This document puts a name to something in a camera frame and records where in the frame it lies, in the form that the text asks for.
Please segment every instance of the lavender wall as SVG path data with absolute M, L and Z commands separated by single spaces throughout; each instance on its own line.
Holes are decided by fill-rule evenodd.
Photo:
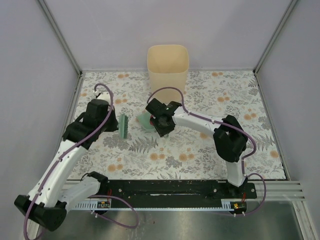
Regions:
M 320 1 L 300 1 L 258 73 L 289 172 L 320 232 Z
M 158 44 L 192 69 L 253 69 L 290 0 L 47 0 L 80 67 L 146 69 Z
M 51 162 L 77 75 L 35 0 L 0 1 L 0 238 L 22 237 L 15 208 Z

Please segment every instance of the floral tablecloth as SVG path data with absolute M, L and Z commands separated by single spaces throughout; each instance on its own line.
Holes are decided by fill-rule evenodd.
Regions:
M 225 162 L 211 137 L 176 126 L 168 138 L 145 131 L 136 117 L 143 113 L 151 89 L 147 72 L 87 72 L 75 111 L 76 118 L 94 98 L 96 83 L 114 93 L 116 115 L 129 117 L 128 139 L 105 132 L 78 161 L 69 179 L 97 171 L 110 179 L 225 179 Z M 285 179 L 271 125 L 251 71 L 191 71 L 184 92 L 189 110 L 210 116 L 235 116 L 256 141 L 256 153 L 245 162 L 247 174 Z M 245 153 L 252 151 L 248 142 Z

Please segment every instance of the beige plastic cup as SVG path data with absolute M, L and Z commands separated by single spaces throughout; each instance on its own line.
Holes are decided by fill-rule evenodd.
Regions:
M 189 69 L 188 50 L 181 45 L 156 45 L 148 50 L 147 66 L 152 93 L 163 87 L 175 87 L 185 91 Z M 181 101 L 174 89 L 164 89 L 155 95 L 162 103 Z

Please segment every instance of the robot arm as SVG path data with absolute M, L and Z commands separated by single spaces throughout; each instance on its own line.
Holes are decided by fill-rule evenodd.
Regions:
M 62 224 L 67 213 L 78 202 L 91 195 L 107 192 L 105 188 L 108 185 L 108 178 L 97 172 L 89 173 L 83 181 L 64 192 L 62 192 L 62 188 L 77 161 L 87 152 L 91 144 L 98 139 L 99 135 L 102 132 L 114 132 L 118 130 L 115 109 L 110 109 L 109 102 L 110 96 L 104 92 L 87 104 L 86 111 L 81 113 L 74 122 L 67 126 L 59 149 L 39 182 L 27 195 L 19 195 L 14 201 L 15 206 L 26 215 L 32 200 L 39 194 L 39 186 L 46 178 L 47 173 L 52 171 L 47 177 L 41 194 L 36 198 L 29 214 L 29 219 L 50 231 L 56 230 Z M 97 129 L 109 111 L 112 112 L 99 131 L 61 158 L 61 155 L 70 147 Z
M 198 116 L 211 119 L 209 122 L 185 112 L 178 102 L 172 101 L 165 105 L 156 98 L 152 99 L 145 109 L 152 115 L 150 121 L 161 137 L 173 131 L 176 125 L 211 136 L 218 155 L 225 160 L 228 182 L 236 187 L 244 183 L 246 178 L 242 173 L 240 155 L 246 150 L 248 138 L 232 128 L 215 123 L 224 122 L 242 130 L 235 117 L 228 115 L 221 119 L 196 113 Z

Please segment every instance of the gray surface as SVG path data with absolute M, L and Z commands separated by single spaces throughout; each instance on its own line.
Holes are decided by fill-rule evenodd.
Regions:
M 258 76 L 290 175 L 299 180 L 320 232 L 320 1 L 304 0 Z
M 107 215 L 134 225 L 132 212 Z M 268 202 L 249 217 L 197 211 L 141 211 L 137 229 L 125 229 L 85 211 L 71 211 L 58 230 L 42 240 L 302 240 L 290 203 Z
M 36 1 L 0 1 L 0 236 L 18 240 L 18 194 L 54 156 L 77 75 Z
M 253 69 L 290 0 L 47 0 L 84 70 L 146 69 L 147 50 L 184 45 L 192 69 Z

